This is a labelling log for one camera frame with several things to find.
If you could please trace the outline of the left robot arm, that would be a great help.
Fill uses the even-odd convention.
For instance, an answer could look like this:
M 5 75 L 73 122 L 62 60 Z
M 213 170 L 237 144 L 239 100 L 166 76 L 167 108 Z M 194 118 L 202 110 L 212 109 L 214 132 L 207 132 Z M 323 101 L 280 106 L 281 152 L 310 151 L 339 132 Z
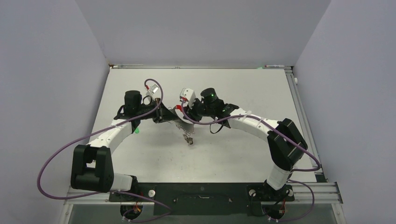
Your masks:
M 164 106 L 159 98 L 151 98 L 148 105 L 143 103 L 139 91 L 127 91 L 117 115 L 108 130 L 87 145 L 77 145 L 73 151 L 71 187 L 95 192 L 121 190 L 128 201 L 139 195 L 135 176 L 117 174 L 113 170 L 112 153 L 122 141 L 133 134 L 141 120 L 151 119 L 163 123 L 178 119 L 174 110 Z

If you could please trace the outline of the steel key holder red handle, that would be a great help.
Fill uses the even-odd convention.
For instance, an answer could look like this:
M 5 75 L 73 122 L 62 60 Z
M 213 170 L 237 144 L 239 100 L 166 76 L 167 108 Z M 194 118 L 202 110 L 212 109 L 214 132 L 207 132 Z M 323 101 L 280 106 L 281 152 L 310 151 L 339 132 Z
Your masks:
M 184 118 L 184 115 L 179 108 L 179 105 L 174 107 L 168 107 L 168 109 L 177 116 L 176 120 L 172 122 L 177 126 L 178 129 L 182 129 L 186 134 L 194 134 L 194 124 L 191 123 L 189 120 Z

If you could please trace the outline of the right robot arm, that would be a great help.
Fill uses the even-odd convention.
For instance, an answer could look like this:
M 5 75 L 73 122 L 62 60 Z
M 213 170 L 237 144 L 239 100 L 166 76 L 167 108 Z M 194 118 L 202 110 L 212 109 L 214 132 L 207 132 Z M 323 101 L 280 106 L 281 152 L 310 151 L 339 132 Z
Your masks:
M 245 131 L 264 140 L 274 166 L 264 182 L 264 194 L 270 200 L 277 199 L 290 179 L 295 165 L 303 157 L 307 144 L 294 122 L 270 120 L 245 111 L 237 105 L 225 103 L 218 98 L 214 88 L 207 88 L 197 98 L 194 90 L 183 88 L 180 93 L 183 119 L 200 123 L 203 117 L 231 129 Z

